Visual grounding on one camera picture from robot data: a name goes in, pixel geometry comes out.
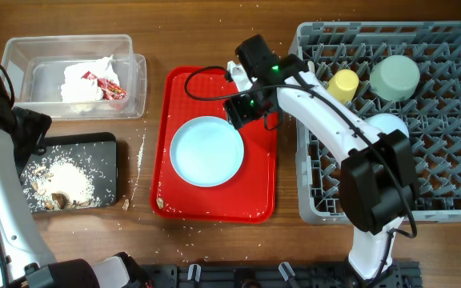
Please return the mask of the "light blue plate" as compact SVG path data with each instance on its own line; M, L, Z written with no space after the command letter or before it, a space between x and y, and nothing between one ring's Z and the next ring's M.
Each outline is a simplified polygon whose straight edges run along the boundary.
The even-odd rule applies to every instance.
M189 120L175 132L170 162L183 181L209 188L237 174L244 152L242 136L231 124L215 116L202 116Z

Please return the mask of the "yellow plastic cup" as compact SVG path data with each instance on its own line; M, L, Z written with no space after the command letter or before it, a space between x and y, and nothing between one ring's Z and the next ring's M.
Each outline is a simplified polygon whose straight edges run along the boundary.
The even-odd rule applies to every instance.
M329 81L327 91L342 104L351 102L359 86L359 77L352 70L339 70Z

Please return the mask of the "red snack wrapper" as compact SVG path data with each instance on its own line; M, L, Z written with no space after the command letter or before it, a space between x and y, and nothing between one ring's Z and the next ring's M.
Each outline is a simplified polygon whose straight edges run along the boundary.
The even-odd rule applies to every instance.
M109 79L99 78L90 71L87 71L82 78L95 81L98 90L102 92L102 99L121 100L127 97L127 92L121 86Z

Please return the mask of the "green bowl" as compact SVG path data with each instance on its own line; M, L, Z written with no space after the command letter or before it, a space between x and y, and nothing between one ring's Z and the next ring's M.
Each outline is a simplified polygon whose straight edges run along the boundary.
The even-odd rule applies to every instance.
M375 65L370 74L372 90L386 101L402 102L415 92L420 80L416 63L402 55L392 55Z

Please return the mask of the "light blue bowl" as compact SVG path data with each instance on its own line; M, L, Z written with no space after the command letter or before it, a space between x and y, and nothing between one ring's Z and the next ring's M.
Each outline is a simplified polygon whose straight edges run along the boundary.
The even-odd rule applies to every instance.
M395 130L401 131L407 138L409 130L404 121L393 114L376 114L365 119L369 125L380 129L384 134L390 134Z

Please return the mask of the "white napkin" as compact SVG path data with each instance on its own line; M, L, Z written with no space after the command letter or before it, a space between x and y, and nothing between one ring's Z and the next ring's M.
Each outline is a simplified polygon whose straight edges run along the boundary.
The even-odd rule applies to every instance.
M98 90L95 81L82 76L90 71L99 78L106 78L120 86L118 75L114 72L112 62L114 56L103 57L94 61L80 62L68 66L64 70L65 82L61 85L63 102L97 102L102 101L102 92Z

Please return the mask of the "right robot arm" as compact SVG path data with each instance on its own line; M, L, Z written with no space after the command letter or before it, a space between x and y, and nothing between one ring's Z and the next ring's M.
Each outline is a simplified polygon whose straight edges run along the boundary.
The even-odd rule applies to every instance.
M246 124L287 112L299 120L339 164L339 202L354 226L347 256L355 277L373 286L391 266L396 235L417 235L412 207L419 182L408 137L385 133L333 97L299 57L280 58L257 34L236 49L226 79L237 93L223 106L239 130Z

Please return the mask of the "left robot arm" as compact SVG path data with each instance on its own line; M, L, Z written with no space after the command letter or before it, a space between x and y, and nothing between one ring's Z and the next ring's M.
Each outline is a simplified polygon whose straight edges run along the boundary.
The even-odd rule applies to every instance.
M152 277L127 253L91 265L58 262L38 232L19 176L31 155L46 152L50 116L16 107L0 65L0 287L152 287Z

